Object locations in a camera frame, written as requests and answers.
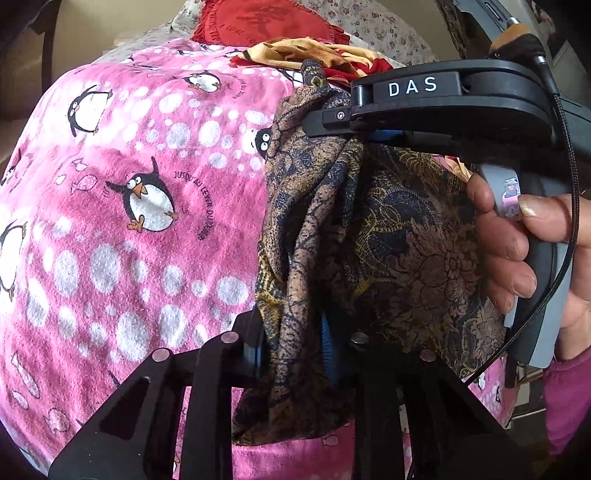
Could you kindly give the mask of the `pink penguin blanket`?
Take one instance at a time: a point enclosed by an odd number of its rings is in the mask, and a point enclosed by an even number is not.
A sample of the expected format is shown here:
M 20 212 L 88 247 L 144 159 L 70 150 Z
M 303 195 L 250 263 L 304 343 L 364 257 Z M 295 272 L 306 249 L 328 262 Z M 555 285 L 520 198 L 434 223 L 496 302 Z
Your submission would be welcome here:
M 64 74 L 1 181 L 1 422 L 46 472 L 154 349 L 256 299 L 266 150 L 301 71 L 173 40 Z

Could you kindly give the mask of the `floral bed pillow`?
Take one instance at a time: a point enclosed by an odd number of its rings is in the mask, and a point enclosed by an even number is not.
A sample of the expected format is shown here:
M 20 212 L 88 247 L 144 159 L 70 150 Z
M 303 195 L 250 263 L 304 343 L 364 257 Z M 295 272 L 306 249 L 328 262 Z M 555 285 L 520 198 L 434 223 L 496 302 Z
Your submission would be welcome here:
M 193 34 L 205 2 L 185 2 L 173 20 L 174 27 Z M 432 63 L 437 59 L 415 29 L 376 1 L 296 2 L 341 27 L 349 36 L 349 43 L 345 45 L 359 44 L 404 65 Z

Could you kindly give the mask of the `dark floral patterned garment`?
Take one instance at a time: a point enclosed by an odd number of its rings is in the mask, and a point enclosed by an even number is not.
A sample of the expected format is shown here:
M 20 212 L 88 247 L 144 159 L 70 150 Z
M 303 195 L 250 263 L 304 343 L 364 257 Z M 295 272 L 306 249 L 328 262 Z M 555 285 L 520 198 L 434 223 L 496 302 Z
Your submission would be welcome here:
M 429 154 L 308 136 L 304 117 L 348 106 L 349 94 L 313 60 L 301 77 L 277 108 L 266 150 L 256 307 L 270 368 L 233 414 L 240 446 L 345 425 L 358 382 L 356 332 L 404 351 L 429 348 L 463 377 L 505 337 L 483 292 L 465 184 Z

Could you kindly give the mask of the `gold and red blanket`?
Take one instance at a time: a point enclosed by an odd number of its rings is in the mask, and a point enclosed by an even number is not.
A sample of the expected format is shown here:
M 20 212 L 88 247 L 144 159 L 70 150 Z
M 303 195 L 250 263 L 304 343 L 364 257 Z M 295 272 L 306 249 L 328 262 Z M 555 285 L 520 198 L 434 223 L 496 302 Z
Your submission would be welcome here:
M 362 47 L 330 44 L 305 38 L 280 38 L 247 48 L 229 60 L 233 68 L 266 66 L 283 71 L 300 71 L 304 61 L 320 64 L 329 80 L 342 86 L 353 81 L 394 70 L 381 54 Z

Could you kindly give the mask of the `red heart pillow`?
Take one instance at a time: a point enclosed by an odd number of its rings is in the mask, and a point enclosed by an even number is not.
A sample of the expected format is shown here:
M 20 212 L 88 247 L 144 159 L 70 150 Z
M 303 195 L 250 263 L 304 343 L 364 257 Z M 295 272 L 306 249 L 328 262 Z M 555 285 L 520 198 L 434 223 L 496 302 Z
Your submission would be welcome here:
M 252 47 L 277 38 L 348 44 L 349 36 L 296 1 L 206 1 L 191 40 L 209 45 Z

